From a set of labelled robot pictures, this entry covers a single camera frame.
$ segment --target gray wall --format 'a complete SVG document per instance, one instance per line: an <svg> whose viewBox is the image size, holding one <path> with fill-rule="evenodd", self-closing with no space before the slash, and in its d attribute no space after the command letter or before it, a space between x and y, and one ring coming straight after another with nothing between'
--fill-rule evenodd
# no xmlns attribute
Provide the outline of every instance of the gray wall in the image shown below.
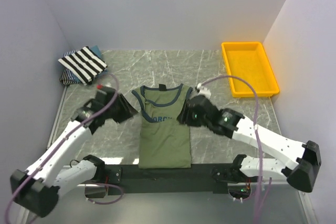
<svg viewBox="0 0 336 224"><path fill-rule="evenodd" d="M336 220L335 17L336 0L287 0L264 42L281 90L273 101L282 133L320 144L310 197L321 224Z"/></svg>
<svg viewBox="0 0 336 224"><path fill-rule="evenodd" d="M46 0L74 48L219 49L264 41L285 0Z"/></svg>
<svg viewBox="0 0 336 224"><path fill-rule="evenodd" d="M44 0L0 0L0 213L9 177L43 153L62 94L57 58L69 45Z"/></svg>

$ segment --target tank top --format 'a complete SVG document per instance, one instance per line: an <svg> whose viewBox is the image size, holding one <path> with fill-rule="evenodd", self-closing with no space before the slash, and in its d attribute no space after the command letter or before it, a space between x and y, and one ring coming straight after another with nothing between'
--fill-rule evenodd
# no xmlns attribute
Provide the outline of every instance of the tank top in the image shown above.
<svg viewBox="0 0 336 224"><path fill-rule="evenodd" d="M191 167L190 130L177 121L193 88L160 91L141 86L132 90L141 107L139 168Z"/></svg>

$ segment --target marble table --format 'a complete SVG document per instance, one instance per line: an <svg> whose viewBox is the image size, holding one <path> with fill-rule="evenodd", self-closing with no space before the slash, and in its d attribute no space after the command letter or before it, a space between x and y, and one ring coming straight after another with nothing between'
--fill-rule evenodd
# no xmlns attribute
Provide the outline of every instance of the marble table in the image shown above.
<svg viewBox="0 0 336 224"><path fill-rule="evenodd" d="M109 71L115 73L120 82L120 91L138 111L140 106L131 94L141 85L158 87L159 83L168 88L180 83L194 87L197 83L225 74L222 52L219 50L107 50L103 59ZM110 76L103 76L91 86L71 85L67 87L57 125L51 137L55 141L64 130L71 116L96 93L96 84L115 87ZM218 107L229 107L253 118L255 100L232 97L228 80L221 79L208 85L212 92L211 101ZM280 133L271 100L259 98L258 123ZM88 154L103 158L109 164L136 164L141 118L134 118L116 124L106 121L93 138L86 141L73 158L82 159ZM231 163L237 154L257 157L257 149L247 144L213 134L206 128L191 128L192 163Z"/></svg>

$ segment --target folded clothing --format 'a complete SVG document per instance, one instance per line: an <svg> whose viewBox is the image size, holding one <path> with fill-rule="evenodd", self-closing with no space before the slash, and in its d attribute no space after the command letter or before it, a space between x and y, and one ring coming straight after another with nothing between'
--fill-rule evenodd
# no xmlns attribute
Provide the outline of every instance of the folded clothing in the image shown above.
<svg viewBox="0 0 336 224"><path fill-rule="evenodd" d="M107 64L101 60L98 46L84 47L80 51L73 50L64 53L58 61L66 67L59 81L64 85L90 84L95 77L107 72Z"/></svg>

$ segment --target yellow tray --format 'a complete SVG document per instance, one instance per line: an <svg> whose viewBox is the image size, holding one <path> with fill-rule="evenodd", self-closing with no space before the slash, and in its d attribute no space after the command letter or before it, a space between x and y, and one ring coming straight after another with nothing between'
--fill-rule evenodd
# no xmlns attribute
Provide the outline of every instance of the yellow tray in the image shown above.
<svg viewBox="0 0 336 224"><path fill-rule="evenodd" d="M271 97L280 92L277 80L260 42L222 43L226 72L252 85L259 97ZM243 82L229 78L233 97L253 97Z"/></svg>

